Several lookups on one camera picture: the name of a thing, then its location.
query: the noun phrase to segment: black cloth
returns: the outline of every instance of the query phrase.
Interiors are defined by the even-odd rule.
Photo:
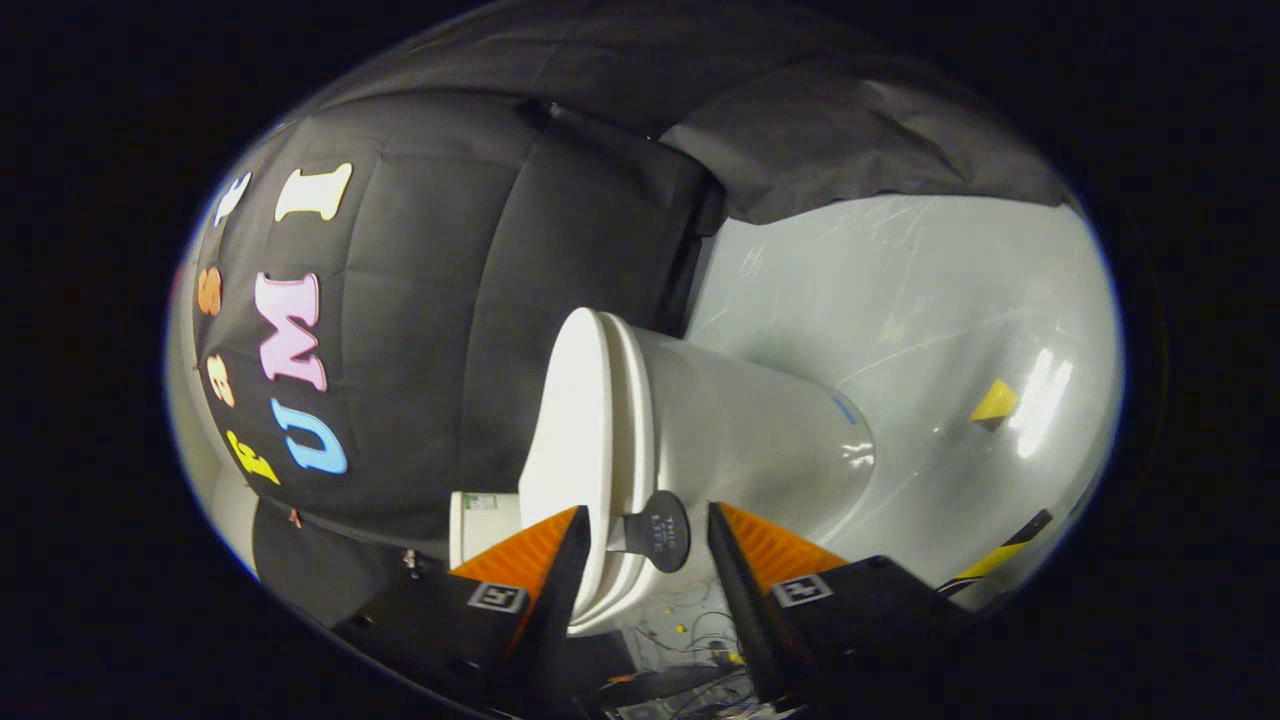
[[[982,97],[781,3],[494,3],[392,47],[288,120],[424,90],[557,101],[658,138],[707,167],[728,217],[754,224],[879,192],[1069,200]]]
[[[291,173],[340,163],[353,169],[332,219],[275,219]],[[236,397],[219,400],[202,373],[215,423],[271,466],[279,484],[246,473],[259,495],[404,547],[447,538],[451,491],[515,492],[573,309],[644,328],[678,315],[671,281],[687,282],[686,231],[713,183],[680,152],[596,119],[463,92],[315,110],[229,177],[244,173],[236,210],[198,229],[221,307],[192,302],[197,359],[202,370],[220,359]],[[298,357],[319,357],[323,392],[268,379],[260,346],[275,327],[255,305],[259,273],[316,275],[319,316],[300,325],[316,343]],[[317,439],[282,430],[273,402],[323,421],[346,471],[301,468],[285,438]]]
[[[253,565],[262,584],[296,612],[333,628],[408,571],[403,550],[351,539],[260,502]]]

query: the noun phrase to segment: blue letter u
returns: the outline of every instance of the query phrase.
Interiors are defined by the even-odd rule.
[[[311,430],[320,438],[321,450],[298,445],[291,437],[284,438],[284,446],[289,448],[289,455],[293,456],[293,461],[298,464],[298,468],[315,468],[316,470],[333,473],[334,475],[347,471],[347,454],[342,451],[342,445],[338,443],[338,438],[334,437],[333,430],[321,423],[319,418],[298,413],[297,410],[289,410],[274,397],[271,398],[271,413],[275,414],[275,421],[280,425],[282,430],[288,432],[289,428],[301,428]]]

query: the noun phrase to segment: black round handle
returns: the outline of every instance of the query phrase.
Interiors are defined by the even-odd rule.
[[[689,560],[689,514],[685,512],[685,503],[671,491],[653,493],[644,510],[623,515],[622,528],[625,552],[644,555],[663,573],[675,573]]]

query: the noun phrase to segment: toilet bowl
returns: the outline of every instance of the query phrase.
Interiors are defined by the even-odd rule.
[[[520,521],[588,507],[591,550],[568,632],[595,634],[657,594],[714,578],[709,501],[815,538],[847,514],[873,465],[867,421],[838,392],[581,307],[552,350]],[[623,547],[621,519],[648,523],[646,503],[672,495],[687,555],[658,562],[636,547],[646,543]]]

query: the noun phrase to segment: toilet lid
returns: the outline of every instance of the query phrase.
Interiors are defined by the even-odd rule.
[[[613,397],[604,327],[589,309],[570,314],[556,337],[543,400],[520,477],[520,519],[527,528],[585,505],[591,551],[573,615],[594,597],[604,568],[612,498]]]

